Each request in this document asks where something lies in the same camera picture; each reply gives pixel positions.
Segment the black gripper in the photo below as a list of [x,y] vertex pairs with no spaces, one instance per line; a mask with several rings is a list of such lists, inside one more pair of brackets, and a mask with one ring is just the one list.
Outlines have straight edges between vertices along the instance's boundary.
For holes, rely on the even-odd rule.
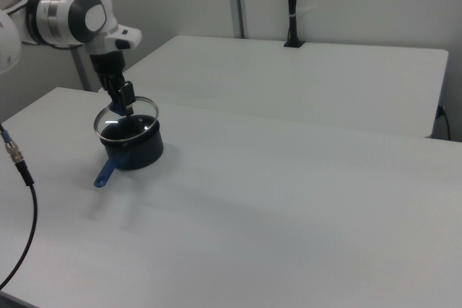
[[126,66],[123,52],[116,50],[98,55],[90,54],[90,60],[102,88],[108,93],[112,103],[119,105],[119,114],[132,115],[132,105],[136,102],[136,97],[133,84],[130,81],[125,83],[123,77]]

